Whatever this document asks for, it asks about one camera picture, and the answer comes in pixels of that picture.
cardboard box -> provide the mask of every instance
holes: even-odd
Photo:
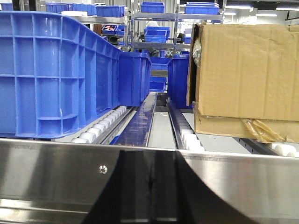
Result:
[[[187,96],[197,133],[299,142],[298,25],[195,25],[198,44]]]

ceiling light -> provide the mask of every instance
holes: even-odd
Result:
[[[256,16],[264,16],[264,17],[276,17],[276,14],[263,14],[263,13],[258,13]]]
[[[226,6],[226,8],[251,9],[251,6]]]
[[[236,13],[224,13],[225,15],[236,15]]]
[[[276,10],[284,10],[284,11],[299,11],[299,8],[287,8],[287,7],[277,7]]]

plastic wrap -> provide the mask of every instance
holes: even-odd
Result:
[[[196,66],[200,67],[201,44],[200,44],[199,39],[196,39],[194,44],[193,44],[192,56],[193,56],[194,63],[196,64]]]
[[[286,141],[285,138],[281,137],[260,120],[242,119],[242,122],[258,142],[270,143],[275,141]]]

screw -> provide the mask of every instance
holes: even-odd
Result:
[[[107,168],[105,165],[101,165],[101,166],[99,167],[99,173],[100,173],[100,174],[106,174],[107,171],[108,171],[108,168]]]

metal shelf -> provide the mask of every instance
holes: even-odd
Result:
[[[125,24],[126,17],[72,16],[81,23],[87,24]]]
[[[221,20],[222,15],[207,15],[207,14],[179,14],[178,20]]]
[[[175,13],[134,13],[136,21],[175,21]]]
[[[133,42],[133,47],[136,49],[173,49],[173,43],[156,43],[156,42]],[[177,50],[190,49],[190,44],[178,43]]]
[[[136,21],[175,21],[175,13],[134,13]],[[221,20],[222,15],[178,14],[178,20]]]

